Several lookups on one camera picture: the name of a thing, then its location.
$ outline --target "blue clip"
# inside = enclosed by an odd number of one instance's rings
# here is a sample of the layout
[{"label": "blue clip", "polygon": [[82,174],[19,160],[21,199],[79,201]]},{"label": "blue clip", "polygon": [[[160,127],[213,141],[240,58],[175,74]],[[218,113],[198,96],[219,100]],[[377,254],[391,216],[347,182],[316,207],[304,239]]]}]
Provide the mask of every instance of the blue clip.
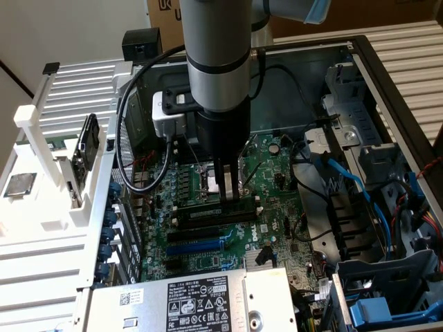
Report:
[{"label": "blue clip", "polygon": [[354,306],[351,306],[350,313],[354,327],[359,331],[390,329],[442,320],[443,300],[437,301],[425,311],[391,315],[384,297],[360,299]]}]

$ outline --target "black pcie slot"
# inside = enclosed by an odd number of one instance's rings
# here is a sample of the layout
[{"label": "black pcie slot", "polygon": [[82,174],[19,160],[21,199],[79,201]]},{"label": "black pcie slot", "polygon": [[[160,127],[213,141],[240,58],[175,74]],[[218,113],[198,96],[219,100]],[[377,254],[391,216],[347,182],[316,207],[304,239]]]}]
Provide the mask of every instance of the black pcie slot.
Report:
[{"label": "black pcie slot", "polygon": [[218,227],[201,228],[198,230],[184,230],[181,232],[169,233],[168,242],[194,241],[201,239],[214,239],[220,236]]}]

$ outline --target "gray robot arm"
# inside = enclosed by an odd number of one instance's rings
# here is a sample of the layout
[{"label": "gray robot arm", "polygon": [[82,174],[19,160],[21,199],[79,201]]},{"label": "gray robot arm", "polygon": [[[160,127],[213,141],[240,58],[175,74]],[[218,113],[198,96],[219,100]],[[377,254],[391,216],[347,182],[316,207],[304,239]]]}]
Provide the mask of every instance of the gray robot arm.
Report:
[{"label": "gray robot arm", "polygon": [[253,0],[253,10],[264,15],[293,19],[306,24],[321,24],[331,0]]},{"label": "gray robot arm", "polygon": [[180,0],[191,93],[202,108],[197,137],[213,156],[222,202],[239,199],[237,158],[250,134],[251,15],[319,23],[329,2]]}]

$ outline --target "blue pcie slot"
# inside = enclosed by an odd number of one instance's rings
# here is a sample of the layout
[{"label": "blue pcie slot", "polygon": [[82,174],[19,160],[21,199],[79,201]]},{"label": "blue pcie slot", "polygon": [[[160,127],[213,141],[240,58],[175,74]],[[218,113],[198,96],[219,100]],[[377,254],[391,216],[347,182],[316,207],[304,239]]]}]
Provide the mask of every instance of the blue pcie slot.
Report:
[{"label": "blue pcie slot", "polygon": [[224,241],[220,239],[199,241],[196,243],[179,244],[177,246],[169,246],[166,248],[167,256],[188,255],[198,252],[223,250]]}]

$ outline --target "cardboard box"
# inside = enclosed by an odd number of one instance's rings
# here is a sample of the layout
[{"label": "cardboard box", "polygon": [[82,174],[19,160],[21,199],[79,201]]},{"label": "cardboard box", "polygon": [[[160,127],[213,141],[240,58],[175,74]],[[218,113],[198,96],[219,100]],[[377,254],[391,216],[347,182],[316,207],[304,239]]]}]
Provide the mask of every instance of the cardboard box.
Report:
[{"label": "cardboard box", "polygon": [[[146,0],[152,27],[160,28],[163,51],[183,44],[179,0]],[[271,18],[274,38],[389,26],[435,18],[439,0],[332,0],[320,25]]]},{"label": "cardboard box", "polygon": [[391,26],[435,19],[438,0],[332,0],[319,25],[272,17],[274,38]]},{"label": "cardboard box", "polygon": [[179,0],[146,0],[151,27],[160,28],[163,52],[183,45]]}]

